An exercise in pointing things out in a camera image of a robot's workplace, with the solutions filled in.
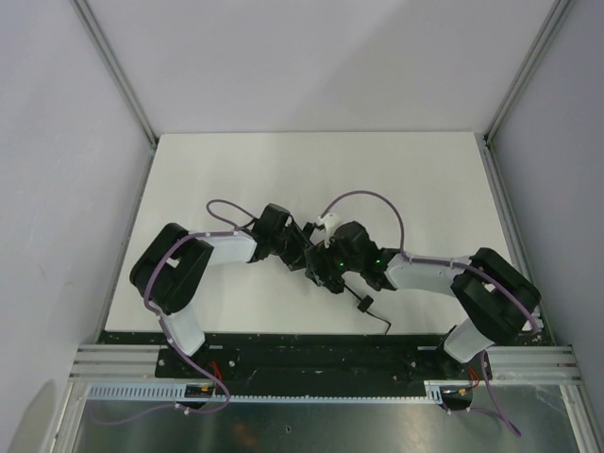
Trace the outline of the black folding umbrella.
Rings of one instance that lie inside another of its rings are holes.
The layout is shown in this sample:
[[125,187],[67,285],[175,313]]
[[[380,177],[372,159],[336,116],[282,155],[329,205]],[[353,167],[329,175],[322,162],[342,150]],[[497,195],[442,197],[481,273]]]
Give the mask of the black folding umbrella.
[[386,324],[387,335],[392,323],[369,311],[374,298],[360,295],[345,281],[346,273],[355,273],[374,291],[393,291],[394,285],[385,276],[389,261],[397,254],[394,248],[378,247],[366,228],[356,221],[337,226],[329,239],[312,244],[304,250],[305,276],[316,286],[333,294],[348,291],[357,300],[357,310]]

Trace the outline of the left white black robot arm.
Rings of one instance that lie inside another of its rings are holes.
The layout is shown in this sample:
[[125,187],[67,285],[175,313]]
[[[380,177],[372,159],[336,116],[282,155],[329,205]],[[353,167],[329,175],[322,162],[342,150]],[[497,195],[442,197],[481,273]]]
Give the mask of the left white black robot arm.
[[168,343],[187,357],[206,342],[192,301],[209,267],[255,263],[273,255],[291,271],[303,269],[304,251],[312,245],[315,230],[315,224],[300,226],[288,210],[273,203],[241,226],[221,220],[232,229],[190,232],[177,223],[165,225],[129,274],[131,285],[158,318]]

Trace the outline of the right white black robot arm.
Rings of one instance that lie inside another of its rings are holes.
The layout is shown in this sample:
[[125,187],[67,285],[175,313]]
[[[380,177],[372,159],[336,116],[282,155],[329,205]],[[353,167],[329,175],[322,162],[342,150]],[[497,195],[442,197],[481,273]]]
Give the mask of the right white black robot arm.
[[467,318],[438,346],[446,370],[492,345],[513,343],[524,325],[536,324],[539,290],[488,247],[462,258],[410,256],[377,246],[364,226],[348,222],[307,246],[304,259],[306,277],[334,294],[344,290],[344,274],[355,273],[375,291],[420,290],[456,298]]

